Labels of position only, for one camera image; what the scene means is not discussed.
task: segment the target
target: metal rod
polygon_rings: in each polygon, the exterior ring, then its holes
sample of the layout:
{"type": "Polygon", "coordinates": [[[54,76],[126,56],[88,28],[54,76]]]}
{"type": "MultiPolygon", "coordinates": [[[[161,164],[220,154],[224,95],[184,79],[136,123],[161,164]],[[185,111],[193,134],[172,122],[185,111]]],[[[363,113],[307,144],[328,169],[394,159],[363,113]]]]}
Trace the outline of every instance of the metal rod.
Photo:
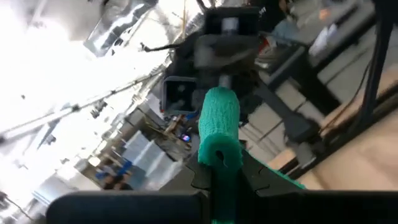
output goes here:
{"type": "Polygon", "coordinates": [[[118,93],[128,90],[131,87],[133,87],[134,85],[137,85],[140,82],[144,82],[156,75],[158,75],[158,73],[149,75],[148,77],[139,78],[137,80],[134,80],[133,82],[130,82],[126,85],[118,87],[114,90],[110,90],[110,91],[107,91],[100,95],[89,98],[88,100],[85,100],[83,103],[77,103],[77,104],[75,104],[69,108],[65,108],[61,111],[46,114],[39,118],[33,119],[26,123],[19,124],[17,126],[9,128],[5,131],[2,131],[0,133],[0,139],[1,139],[0,145],[15,141],[15,140],[31,133],[32,131],[35,131],[37,128],[40,128],[42,125],[48,124],[49,122],[52,122],[55,120],[60,120],[72,113],[79,112],[80,110],[82,110],[88,106],[91,106],[100,100],[109,98],[110,96],[113,96],[113,95],[117,95],[118,93]]]}

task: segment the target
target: workbench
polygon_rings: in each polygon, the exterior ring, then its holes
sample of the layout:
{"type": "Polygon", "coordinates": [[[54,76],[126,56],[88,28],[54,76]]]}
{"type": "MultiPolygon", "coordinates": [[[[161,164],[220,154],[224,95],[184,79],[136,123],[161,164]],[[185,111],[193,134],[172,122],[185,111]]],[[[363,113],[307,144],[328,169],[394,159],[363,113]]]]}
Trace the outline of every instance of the workbench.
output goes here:
{"type": "Polygon", "coordinates": [[[291,46],[293,50],[289,56],[281,59],[283,63],[272,71],[266,81],[271,90],[276,90],[283,82],[292,78],[296,89],[325,116],[339,107],[340,101],[319,80],[318,73],[350,45],[357,43],[376,21],[372,2],[360,4],[353,11],[350,7],[344,10],[349,16],[338,26],[337,32],[329,39],[326,49],[316,56],[309,55],[308,48],[324,27],[328,27],[333,21],[341,21],[345,15],[332,16],[325,21],[315,20],[300,29],[295,40],[305,45],[291,46]]]}
{"type": "MultiPolygon", "coordinates": [[[[382,74],[378,96],[396,86],[398,64],[382,74]]],[[[354,116],[361,106],[362,99],[363,93],[360,93],[336,120],[334,126],[324,130],[322,134],[326,135],[354,116]]],[[[345,106],[346,104],[343,104],[334,110],[321,125],[326,126],[345,106]]],[[[298,180],[309,189],[398,190],[397,136],[398,110],[395,110],[298,180]]],[[[294,157],[294,153],[286,149],[268,165],[273,169],[280,169],[294,157]]]]}

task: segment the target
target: black bar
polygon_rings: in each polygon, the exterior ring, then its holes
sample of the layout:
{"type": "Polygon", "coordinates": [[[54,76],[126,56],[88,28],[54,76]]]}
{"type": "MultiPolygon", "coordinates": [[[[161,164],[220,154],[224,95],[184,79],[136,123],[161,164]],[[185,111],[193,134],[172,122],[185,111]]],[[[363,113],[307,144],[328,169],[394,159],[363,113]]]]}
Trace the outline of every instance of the black bar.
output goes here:
{"type": "Polygon", "coordinates": [[[292,77],[297,83],[296,89],[311,102],[319,112],[327,116],[340,106],[340,101],[313,73],[310,68],[303,69],[292,77]]]}

